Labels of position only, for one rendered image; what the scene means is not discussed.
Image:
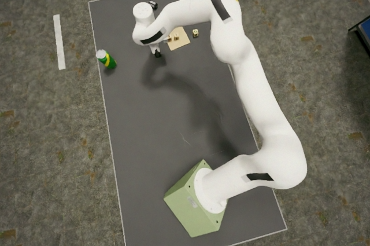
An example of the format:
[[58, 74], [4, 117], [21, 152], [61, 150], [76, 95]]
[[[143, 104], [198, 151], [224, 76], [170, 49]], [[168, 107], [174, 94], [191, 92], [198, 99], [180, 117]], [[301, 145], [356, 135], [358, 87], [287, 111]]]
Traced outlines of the beige square mat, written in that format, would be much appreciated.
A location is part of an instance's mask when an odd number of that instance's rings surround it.
[[[179, 39], [175, 40], [173, 33], [177, 32], [179, 34]], [[171, 51], [190, 43], [190, 40], [188, 39], [183, 27], [175, 28], [170, 34], [172, 40], [168, 41], [167, 44]]]

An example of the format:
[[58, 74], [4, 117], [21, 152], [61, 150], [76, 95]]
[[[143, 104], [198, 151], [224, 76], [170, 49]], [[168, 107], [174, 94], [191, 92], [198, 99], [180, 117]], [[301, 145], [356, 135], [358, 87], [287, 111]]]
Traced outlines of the green drink can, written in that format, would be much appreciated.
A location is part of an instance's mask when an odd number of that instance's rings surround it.
[[116, 61], [111, 57], [111, 55], [108, 52], [104, 50], [97, 51], [97, 58], [109, 69], [112, 69], [116, 66]]

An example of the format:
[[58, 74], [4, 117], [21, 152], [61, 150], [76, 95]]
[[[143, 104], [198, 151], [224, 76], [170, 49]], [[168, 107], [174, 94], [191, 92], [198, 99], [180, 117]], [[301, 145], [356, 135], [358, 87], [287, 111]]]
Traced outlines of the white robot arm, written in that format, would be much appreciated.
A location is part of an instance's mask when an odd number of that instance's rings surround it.
[[141, 2], [133, 14], [136, 26], [132, 38], [142, 46], [162, 40], [167, 43], [167, 36], [177, 27], [211, 22], [212, 50], [231, 66], [238, 96], [261, 137], [262, 149], [257, 153], [239, 155], [213, 172], [208, 168], [197, 171], [194, 189], [207, 211], [218, 214], [228, 198], [257, 186], [289, 189], [304, 180], [307, 165], [301, 143], [243, 32], [238, 0], [179, 0], [166, 5], [156, 20], [152, 7]]

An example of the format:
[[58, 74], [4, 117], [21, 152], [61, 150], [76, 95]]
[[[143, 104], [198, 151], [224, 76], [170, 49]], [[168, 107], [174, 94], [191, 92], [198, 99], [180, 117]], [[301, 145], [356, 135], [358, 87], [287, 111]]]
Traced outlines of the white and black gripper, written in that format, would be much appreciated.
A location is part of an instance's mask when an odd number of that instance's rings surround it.
[[151, 48], [152, 53], [156, 55], [156, 58], [161, 57], [161, 55], [160, 55], [160, 47], [159, 47], [159, 44], [158, 43], [156, 43], [154, 45], [150, 45], [150, 48]]

